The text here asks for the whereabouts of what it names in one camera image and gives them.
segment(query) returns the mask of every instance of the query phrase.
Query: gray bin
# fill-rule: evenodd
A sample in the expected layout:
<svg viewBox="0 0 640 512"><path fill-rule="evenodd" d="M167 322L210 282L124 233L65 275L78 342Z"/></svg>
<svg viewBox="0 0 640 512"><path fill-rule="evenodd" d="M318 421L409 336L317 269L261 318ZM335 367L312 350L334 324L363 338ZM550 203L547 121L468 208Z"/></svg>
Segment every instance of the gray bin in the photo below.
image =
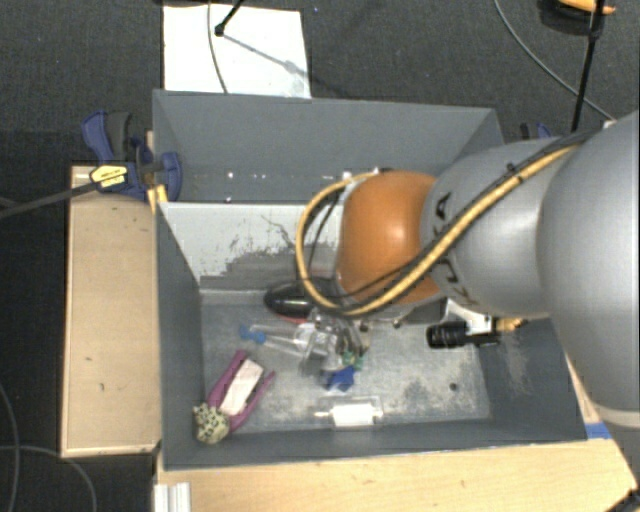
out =
<svg viewBox="0 0 640 512"><path fill-rule="evenodd" d="M334 430L315 419L326 392L298 375L295 358L238 335L242 323L277 322L262 296L294 277L295 225L315 192L343 170L374 165L438 174L501 144L492 111L156 91L154 135L156 151L177 151L185 168L181 201L162 204L157 216L167 470L585 438L547 321L498 346L450 351L429 349L419 322L377 328L351 391L382 401L384 422L370 430ZM321 239L326 261L339 210ZM242 429L203 445L191 410L238 348L278 376Z"/></svg>

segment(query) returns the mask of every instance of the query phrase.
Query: yellow cable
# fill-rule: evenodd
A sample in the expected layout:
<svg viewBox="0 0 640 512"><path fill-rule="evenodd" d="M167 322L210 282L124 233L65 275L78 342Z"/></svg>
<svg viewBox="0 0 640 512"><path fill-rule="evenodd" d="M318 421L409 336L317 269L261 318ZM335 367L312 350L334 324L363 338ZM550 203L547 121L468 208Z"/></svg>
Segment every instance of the yellow cable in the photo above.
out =
<svg viewBox="0 0 640 512"><path fill-rule="evenodd" d="M344 179L337 183L333 183L322 190L319 194L317 194L310 202L307 204L306 208L302 212L302 216L300 217L300 221L298 222L298 229L296 231L296 265L298 266L298 272L300 274L300 279L302 280L303 286L306 288L309 295L313 297L313 299L322 306L326 308L335 309L340 307L339 304L331 302L329 299L324 297L313 285L311 282L311 277L309 276L309 272L307 269L307 264L304 261L304 230L305 225L307 223L307 219L311 212L329 195L339 190L344 190L352 183L356 183L358 181L366 180L375 176L377 173L375 172L367 172L363 174L358 174L356 176L352 176L351 178Z"/></svg>
<svg viewBox="0 0 640 512"><path fill-rule="evenodd" d="M382 296L377 299L371 301L370 303L362 306L360 308L347 311L344 314L346 316L359 316L365 313L369 313L379 307L382 307L393 300L397 299L402 293L407 291L411 286L413 286L422 276L429 271L429 269L434 265L436 261L438 261L454 244L454 242L467 230L467 228L485 211L491 208L495 203L497 203L500 199L506 196L513 189L521 185L524 181L528 180L532 176L535 176L537 173L546 168L549 164L562 157L569 151L571 151L575 146L568 146L553 153L550 153L535 162L529 164L527 167L519 171L514 176L508 178L499 186L497 186L492 191L488 192L483 198L481 198L476 204L474 204L469 210L467 210L458 221L449 229L449 231L442 237L442 239L433 247L433 249L418 263L418 265L411 270L401 281L399 281L395 286L388 289ZM298 224L298 231L296 234L296 263L298 265L298 269L300 272L300 277L302 279L303 286L309 292L311 297L320 305L329 308L335 309L338 308L339 305L331 302L326 297L324 297L313 285L311 279L309 278L309 274L307 272L307 268L304 262L304 254L303 254L303 234L304 227L309 217L310 212L329 194L336 190L341 190L347 187L349 184L354 183L356 181L360 181L362 179L370 178L375 175L375 173L366 173L360 174L358 176L354 176L348 180L343 180L339 183L335 183L322 192L320 192L316 197L314 197L311 202L307 205L302 217L300 218L300 222Z"/></svg>

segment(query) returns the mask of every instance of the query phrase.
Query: blue object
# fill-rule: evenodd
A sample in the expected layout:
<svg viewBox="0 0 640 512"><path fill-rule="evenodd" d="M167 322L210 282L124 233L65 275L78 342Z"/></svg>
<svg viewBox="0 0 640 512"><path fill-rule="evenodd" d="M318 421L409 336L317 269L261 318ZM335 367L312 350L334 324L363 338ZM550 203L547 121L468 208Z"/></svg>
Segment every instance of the blue object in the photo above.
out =
<svg viewBox="0 0 640 512"><path fill-rule="evenodd" d="M339 389L342 392L346 392L351 386L353 386L356 370L353 366L347 366L342 370L330 373L326 380L327 389Z"/></svg>
<svg viewBox="0 0 640 512"><path fill-rule="evenodd" d="M262 331L252 331L246 325L240 324L240 337L243 340L255 341L258 345L263 345L267 341L267 335Z"/></svg>
<svg viewBox="0 0 640 512"><path fill-rule="evenodd" d="M182 189L183 174L177 153L163 153L161 166L153 164L153 153L144 141L138 136L128 138L126 135L129 115L114 114L114 116L111 123L112 126L108 125L108 114L104 110L98 110L88 116L81 124L82 138L85 144L96 154L100 165L117 160L113 144L116 144L116 147L120 148L118 150L118 156L124 155L124 151L121 149L122 146L130 145L136 152L137 162L118 161L120 165L125 165L127 168L126 181L106 189L97 184L97 189L100 192L124 194L144 202L147 200L148 186L142 181L141 175L142 172L151 170L164 178L162 182L167 187L167 197L169 201L176 201ZM109 140L109 133L111 133L112 137L118 137L123 140L111 141ZM155 169L151 167L151 169L149 169L149 167L147 167L153 165L156 165L158 168Z"/></svg>
<svg viewBox="0 0 640 512"><path fill-rule="evenodd" d="M544 124L536 123L536 128L538 129L539 139L548 139L550 137L553 137L553 135L551 135L551 130L549 130L549 128L547 128Z"/></svg>
<svg viewBox="0 0 640 512"><path fill-rule="evenodd" d="M584 428L589 439L611 439L611 434L603 422L587 423Z"/></svg>

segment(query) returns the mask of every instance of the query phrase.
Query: wooden table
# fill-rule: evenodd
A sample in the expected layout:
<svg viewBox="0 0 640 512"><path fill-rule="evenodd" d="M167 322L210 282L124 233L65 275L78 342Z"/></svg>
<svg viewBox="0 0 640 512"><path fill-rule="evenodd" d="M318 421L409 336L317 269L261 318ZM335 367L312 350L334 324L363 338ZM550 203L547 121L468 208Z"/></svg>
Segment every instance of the wooden table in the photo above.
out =
<svg viewBox="0 0 640 512"><path fill-rule="evenodd" d="M87 170L73 169L74 186ZM161 428L149 206L98 193L74 199L68 255L61 453L152 452ZM580 389L586 420L599 421ZM158 458L156 479L189 482L194 512L601 512L635 487L606 439L177 472Z"/></svg>

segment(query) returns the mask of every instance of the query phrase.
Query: bin floor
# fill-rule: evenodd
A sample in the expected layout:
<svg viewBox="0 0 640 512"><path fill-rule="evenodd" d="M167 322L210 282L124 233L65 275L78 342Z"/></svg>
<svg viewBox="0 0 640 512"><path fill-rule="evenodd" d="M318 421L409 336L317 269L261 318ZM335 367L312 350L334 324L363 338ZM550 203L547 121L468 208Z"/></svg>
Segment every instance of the bin floor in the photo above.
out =
<svg viewBox="0 0 640 512"><path fill-rule="evenodd" d="M264 306L224 304L224 292L211 304L202 300L204 382L211 389L227 368L236 350L276 379L259 406L238 434L330 428L327 420L314 416L318 401L339 391L328 392L313 376L300 375L300 358L242 340L241 324L289 325ZM352 396L377 396L382 401L385 423L423 423L443 420L480 419L489 416L480 360L475 347L432 350L425 342L425 326L375 324L372 346L364 367L347 392Z"/></svg>

